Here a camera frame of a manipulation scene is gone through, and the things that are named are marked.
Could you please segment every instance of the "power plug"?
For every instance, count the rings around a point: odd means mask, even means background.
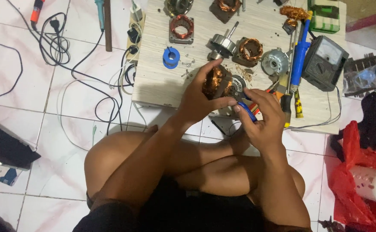
[[[142,9],[133,0],[132,0],[132,6],[129,10],[131,11],[131,16],[135,21],[139,22],[142,20],[143,18]]]

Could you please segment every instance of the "copper coil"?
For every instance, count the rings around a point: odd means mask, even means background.
[[[232,73],[226,70],[222,65],[219,65],[217,67],[213,67],[212,70],[206,74],[206,79],[204,83],[202,84],[202,92],[210,100],[213,99],[215,92],[218,89],[218,86],[222,80],[223,71],[221,69],[224,69],[224,72],[226,75],[231,76],[231,81],[229,82],[228,86],[225,88],[224,93],[222,94],[222,97],[225,97],[229,94],[229,91],[232,85]]]
[[[237,10],[240,4],[240,0],[216,0],[218,7],[225,12],[234,12]]]
[[[280,8],[280,14],[295,20],[306,20],[310,17],[309,13],[303,8],[296,8],[293,6],[283,6]]]
[[[263,45],[260,44],[258,39],[246,39],[240,44],[240,53],[244,59],[248,61],[255,61],[261,58],[263,55]]]
[[[185,34],[176,32],[175,28],[179,26],[183,26],[185,29],[187,29],[188,32]],[[194,32],[194,23],[185,15],[180,14],[171,21],[170,30],[175,35],[175,37],[179,39],[185,39]]]
[[[285,20],[285,23],[288,24],[288,25],[291,25],[293,27],[297,27],[297,21],[294,20],[294,19],[291,19],[291,18],[287,18],[287,20]]]

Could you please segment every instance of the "white tile floor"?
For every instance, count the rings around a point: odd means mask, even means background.
[[[29,19],[31,1],[12,0],[23,15]],[[108,81],[118,68],[126,48],[129,0],[113,1],[113,47],[105,52],[104,38],[92,56],[77,70]],[[57,12],[67,13],[64,35],[70,41],[73,67],[93,47],[99,38],[96,6],[93,0],[46,1],[38,28],[43,21]],[[57,95],[60,89],[72,81],[70,72],[46,65],[41,57],[36,40],[31,36],[17,12],[5,0],[0,0],[0,42],[17,48],[23,60],[23,75],[10,94],[0,98],[0,125],[7,131],[37,148],[42,157],[30,171],[22,172],[15,185],[0,183],[0,217],[7,226],[20,232],[72,231],[77,222],[88,213],[85,200],[83,172],[86,151],[72,145],[64,135],[56,116]],[[374,52],[356,44],[348,43],[354,59]],[[8,90],[20,72],[20,64],[14,51],[0,47],[0,93]],[[106,85],[89,82],[119,99],[116,90]],[[107,123],[95,116],[94,107],[104,96],[80,83],[72,84],[66,91],[63,104],[62,124],[69,138],[88,150],[92,146],[92,129],[96,125],[94,142],[103,138]],[[131,98],[123,95],[121,119],[124,130],[142,131],[143,120],[131,106]],[[342,98],[343,110],[340,128],[351,120],[362,120],[361,102],[355,98]],[[98,116],[107,120],[112,102],[104,101],[97,109]],[[148,125],[163,125],[175,110],[169,108],[143,107],[140,109]],[[225,134],[230,134],[240,123],[228,119],[213,118]],[[119,119],[110,131],[120,131]],[[227,139],[206,117],[192,126],[183,139],[191,142],[216,143]],[[303,176],[306,182],[304,202],[309,210],[314,232],[324,229],[316,222],[333,215],[334,195],[328,188],[327,176],[338,164],[328,145],[328,135],[298,133],[286,130],[283,143],[287,148],[288,161]]]

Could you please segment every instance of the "black cloth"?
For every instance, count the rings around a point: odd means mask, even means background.
[[[162,178],[138,218],[126,204],[107,203],[81,219],[73,231],[263,231],[263,225],[261,211],[246,196],[187,196],[174,180]]]

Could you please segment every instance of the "pliers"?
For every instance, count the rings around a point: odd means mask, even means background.
[[[255,122],[257,121],[257,118],[254,116],[254,114],[251,112],[251,110],[248,108],[247,104],[244,103],[244,101],[242,100],[243,98],[247,99],[247,100],[251,100],[250,98],[248,98],[245,93],[243,92],[238,92],[237,90],[235,89],[231,89],[231,95],[237,100],[238,104],[240,106],[242,106],[242,108],[245,109],[245,111],[248,113],[248,116],[250,117],[251,121],[252,122]]]

